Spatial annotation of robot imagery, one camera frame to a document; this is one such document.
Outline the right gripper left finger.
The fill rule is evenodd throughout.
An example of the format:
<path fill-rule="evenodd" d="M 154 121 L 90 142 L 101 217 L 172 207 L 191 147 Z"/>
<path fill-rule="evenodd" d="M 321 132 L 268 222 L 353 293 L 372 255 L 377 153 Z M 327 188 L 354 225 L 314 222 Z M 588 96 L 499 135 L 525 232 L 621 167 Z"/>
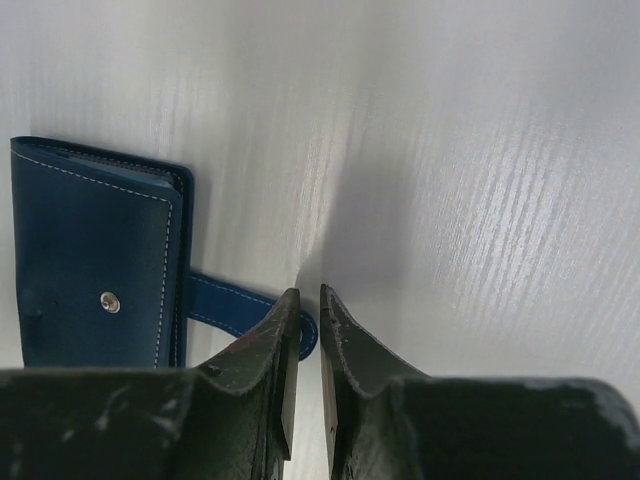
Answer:
<path fill-rule="evenodd" d="M 5 479 L 279 479 L 290 459 L 300 294 L 183 369 L 1 374 Z"/>

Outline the blue leather card holder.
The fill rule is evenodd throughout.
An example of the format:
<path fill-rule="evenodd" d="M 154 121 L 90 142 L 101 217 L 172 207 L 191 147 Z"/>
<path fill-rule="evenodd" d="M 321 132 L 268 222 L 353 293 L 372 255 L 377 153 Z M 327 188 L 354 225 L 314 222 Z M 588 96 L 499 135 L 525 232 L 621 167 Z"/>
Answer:
<path fill-rule="evenodd" d="M 188 323 L 240 337 L 274 299 L 191 266 L 181 164 L 33 136 L 10 142 L 28 367 L 183 367 Z"/>

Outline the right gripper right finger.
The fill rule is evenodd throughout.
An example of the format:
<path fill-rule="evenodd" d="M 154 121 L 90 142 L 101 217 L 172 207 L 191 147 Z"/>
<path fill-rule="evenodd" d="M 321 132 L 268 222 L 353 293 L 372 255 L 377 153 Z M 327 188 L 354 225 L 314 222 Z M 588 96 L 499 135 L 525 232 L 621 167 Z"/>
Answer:
<path fill-rule="evenodd" d="M 320 290 L 333 479 L 635 479 L 639 423 L 592 378 L 435 377 Z"/>

